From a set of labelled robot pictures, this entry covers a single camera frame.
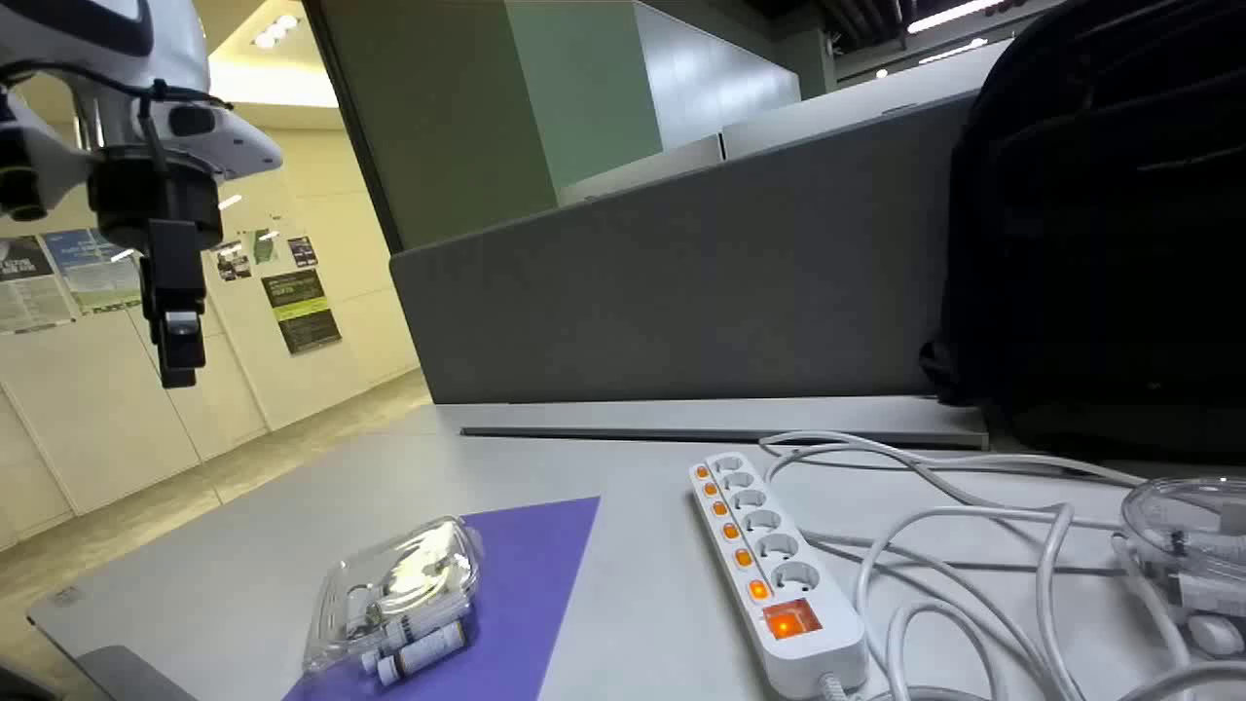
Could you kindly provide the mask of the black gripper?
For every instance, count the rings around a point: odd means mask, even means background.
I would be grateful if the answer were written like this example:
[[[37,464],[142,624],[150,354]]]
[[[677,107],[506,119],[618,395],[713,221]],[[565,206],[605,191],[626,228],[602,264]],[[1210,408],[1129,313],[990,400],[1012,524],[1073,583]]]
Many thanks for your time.
[[[146,317],[159,322],[159,383],[184,390],[206,367],[204,255],[223,241],[219,184],[197,161],[110,154],[93,163],[98,229],[146,255]]]

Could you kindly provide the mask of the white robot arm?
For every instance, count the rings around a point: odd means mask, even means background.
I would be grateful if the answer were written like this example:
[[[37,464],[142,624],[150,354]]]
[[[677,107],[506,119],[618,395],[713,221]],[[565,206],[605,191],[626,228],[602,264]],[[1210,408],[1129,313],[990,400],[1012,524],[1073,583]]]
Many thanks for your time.
[[[219,189],[280,163],[278,139],[210,91],[197,0],[0,0],[0,213],[37,221],[88,189],[98,229],[142,255],[168,390],[206,367]]]

